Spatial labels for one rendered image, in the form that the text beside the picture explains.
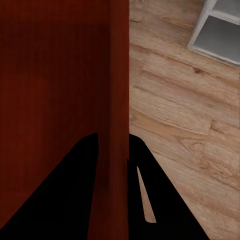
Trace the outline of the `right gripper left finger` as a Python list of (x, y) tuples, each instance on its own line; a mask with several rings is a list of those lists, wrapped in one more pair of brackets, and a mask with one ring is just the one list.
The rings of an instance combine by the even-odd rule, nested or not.
[(0, 230), (0, 240), (87, 240), (98, 133), (82, 138)]

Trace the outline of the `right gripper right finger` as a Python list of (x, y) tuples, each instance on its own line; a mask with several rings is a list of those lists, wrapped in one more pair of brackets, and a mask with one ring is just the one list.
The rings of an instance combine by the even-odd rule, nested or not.
[[(139, 167), (157, 223), (145, 220)], [(129, 134), (129, 240), (210, 240), (144, 141)]]

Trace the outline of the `storage box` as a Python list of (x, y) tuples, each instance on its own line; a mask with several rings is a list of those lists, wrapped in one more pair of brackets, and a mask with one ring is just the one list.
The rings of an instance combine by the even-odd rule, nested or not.
[(0, 231), (94, 133), (87, 240), (129, 240), (129, 0), (0, 0)]

